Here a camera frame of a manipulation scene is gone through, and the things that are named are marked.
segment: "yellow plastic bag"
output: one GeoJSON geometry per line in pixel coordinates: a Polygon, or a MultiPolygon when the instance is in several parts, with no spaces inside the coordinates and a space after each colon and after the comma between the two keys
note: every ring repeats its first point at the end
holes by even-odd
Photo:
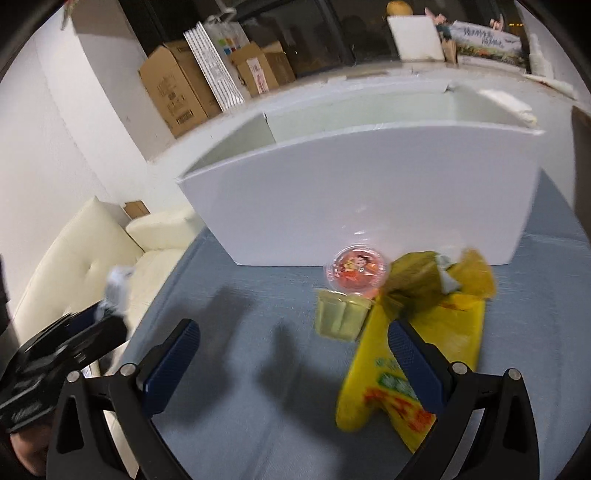
{"type": "Polygon", "coordinates": [[[434,252],[409,254],[392,264],[339,395],[336,423],[341,430],[359,430],[380,408],[414,452],[433,425],[435,415],[423,410],[388,347],[388,326],[404,306],[413,306],[411,324],[427,343],[436,345],[448,361],[476,369],[484,299],[495,294],[492,271],[478,252],[466,251],[458,264],[447,269],[462,283],[462,293],[445,296],[433,267],[435,257],[434,252]]]}

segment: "clear plastic lid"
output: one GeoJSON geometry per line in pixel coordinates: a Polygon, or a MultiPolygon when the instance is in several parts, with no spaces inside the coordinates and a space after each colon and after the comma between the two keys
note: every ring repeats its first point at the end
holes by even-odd
{"type": "Polygon", "coordinates": [[[346,294],[372,292],[384,284],[387,275],[384,257],[366,245],[344,249],[326,266],[330,287],[346,294]]]}

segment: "white wall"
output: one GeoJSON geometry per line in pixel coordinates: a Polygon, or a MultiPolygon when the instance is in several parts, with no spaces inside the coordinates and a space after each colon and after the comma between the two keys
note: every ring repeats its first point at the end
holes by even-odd
{"type": "Polygon", "coordinates": [[[76,35],[58,11],[35,34],[41,69],[66,128],[113,201],[143,200],[151,212],[184,206],[173,176],[146,162],[119,119],[76,35]]]}
{"type": "Polygon", "coordinates": [[[74,29],[100,85],[144,158],[150,161],[174,137],[146,94],[138,74],[146,59],[117,0],[85,0],[74,29]]]}
{"type": "Polygon", "coordinates": [[[534,17],[519,2],[516,2],[516,5],[523,17],[525,30],[528,35],[531,33],[538,35],[540,48],[544,53],[544,57],[549,60],[554,67],[554,77],[557,80],[568,82],[574,86],[579,94],[581,103],[585,104],[587,109],[591,109],[591,93],[587,90],[581,75],[579,75],[573,62],[570,61],[569,56],[542,22],[534,17]]]}
{"type": "Polygon", "coordinates": [[[86,164],[50,95],[31,39],[0,83],[0,254],[18,304],[60,229],[87,199],[110,195],[86,164]]]}

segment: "blue gripper pad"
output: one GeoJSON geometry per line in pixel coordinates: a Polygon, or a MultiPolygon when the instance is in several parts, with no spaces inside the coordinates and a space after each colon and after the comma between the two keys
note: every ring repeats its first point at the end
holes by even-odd
{"type": "Polygon", "coordinates": [[[435,415],[443,412],[446,405],[443,384],[396,320],[388,328],[388,346],[423,408],[435,415]]]}
{"type": "Polygon", "coordinates": [[[199,348],[201,333],[197,323],[190,321],[179,334],[144,384],[142,409],[150,418],[161,413],[173,396],[185,371],[199,348]]]}
{"type": "Polygon", "coordinates": [[[86,310],[71,315],[70,321],[66,326],[66,332],[68,335],[73,337],[74,335],[77,335],[78,333],[93,325],[95,323],[95,312],[97,306],[98,304],[95,303],[86,310]]]}

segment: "metal screw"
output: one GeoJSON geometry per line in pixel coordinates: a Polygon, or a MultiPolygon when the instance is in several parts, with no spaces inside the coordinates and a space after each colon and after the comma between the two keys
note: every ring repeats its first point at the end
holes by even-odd
{"type": "Polygon", "coordinates": [[[468,373],[468,367],[462,362],[456,362],[452,365],[452,370],[458,375],[466,375],[468,373]]]}
{"type": "Polygon", "coordinates": [[[509,376],[513,379],[513,380],[519,380],[521,379],[521,372],[519,370],[517,370],[516,368],[510,368],[509,369],[509,376]]]}
{"type": "Polygon", "coordinates": [[[80,378],[80,372],[78,370],[74,370],[73,372],[68,373],[66,377],[69,383],[74,383],[76,380],[80,378]]]}
{"type": "Polygon", "coordinates": [[[121,372],[121,375],[123,375],[124,377],[129,377],[135,373],[135,365],[125,364],[120,368],[119,372],[121,372]]]}

